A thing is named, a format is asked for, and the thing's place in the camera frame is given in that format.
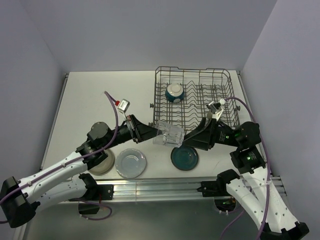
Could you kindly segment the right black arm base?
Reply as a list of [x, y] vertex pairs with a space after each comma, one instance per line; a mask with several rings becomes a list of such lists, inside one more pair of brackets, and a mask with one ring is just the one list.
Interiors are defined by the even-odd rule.
[[196, 191], [201, 193], [203, 198], [213, 198], [213, 207], [220, 215], [229, 215], [242, 210], [241, 205], [217, 180], [201, 181]]

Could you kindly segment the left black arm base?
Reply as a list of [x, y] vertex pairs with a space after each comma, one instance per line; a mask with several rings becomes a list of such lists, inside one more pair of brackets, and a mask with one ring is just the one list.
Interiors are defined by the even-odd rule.
[[[106, 186], [99, 185], [95, 193], [90, 193], [88, 196], [80, 198], [71, 198], [69, 202], [78, 202], [78, 213], [81, 218], [87, 221], [102, 221], [111, 217], [113, 209], [104, 203], [104, 201], [110, 201], [113, 199], [114, 186], [107, 184]], [[107, 210], [108, 213], [105, 216], [93, 217], [98, 214], [100, 210]]]

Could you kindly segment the teal white ceramic bowl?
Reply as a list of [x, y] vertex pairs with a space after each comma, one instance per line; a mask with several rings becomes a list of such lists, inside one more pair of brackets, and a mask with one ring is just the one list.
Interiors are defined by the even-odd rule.
[[179, 83], [169, 84], [165, 90], [165, 98], [171, 103], [179, 103], [184, 99], [184, 89]]

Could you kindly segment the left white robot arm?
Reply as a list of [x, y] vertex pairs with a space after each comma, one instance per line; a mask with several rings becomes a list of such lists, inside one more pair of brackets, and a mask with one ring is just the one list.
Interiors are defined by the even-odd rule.
[[87, 172], [108, 157], [107, 149], [133, 140], [141, 143], [154, 138], [157, 129], [143, 124], [133, 114], [115, 129], [104, 122], [96, 122], [87, 133], [87, 140], [58, 163], [17, 180], [7, 178], [0, 190], [0, 207], [11, 228], [29, 222], [36, 211], [60, 202], [92, 200], [99, 187]]

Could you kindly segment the clear glass tumbler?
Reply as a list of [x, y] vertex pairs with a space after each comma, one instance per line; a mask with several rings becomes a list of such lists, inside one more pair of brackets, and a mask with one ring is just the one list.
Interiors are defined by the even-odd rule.
[[154, 145], [172, 148], [182, 146], [185, 137], [185, 130], [183, 128], [160, 120], [156, 123], [155, 128], [157, 133], [152, 140]]

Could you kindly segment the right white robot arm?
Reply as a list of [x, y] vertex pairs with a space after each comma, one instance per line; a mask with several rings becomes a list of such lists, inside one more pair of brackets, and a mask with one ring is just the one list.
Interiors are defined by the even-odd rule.
[[235, 169], [219, 173], [212, 188], [201, 188], [203, 193], [234, 197], [256, 224], [260, 240], [301, 240], [310, 230], [290, 212], [271, 180], [268, 164], [257, 149], [261, 141], [257, 123], [247, 121], [231, 129], [204, 117], [183, 144], [205, 151], [215, 144], [235, 147], [230, 153]]

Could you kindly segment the teal ceramic plate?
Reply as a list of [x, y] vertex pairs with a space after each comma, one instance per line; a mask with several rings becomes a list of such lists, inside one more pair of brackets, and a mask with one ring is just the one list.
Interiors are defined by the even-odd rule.
[[175, 168], [186, 172], [193, 170], [198, 165], [199, 155], [195, 148], [181, 146], [173, 148], [170, 159]]

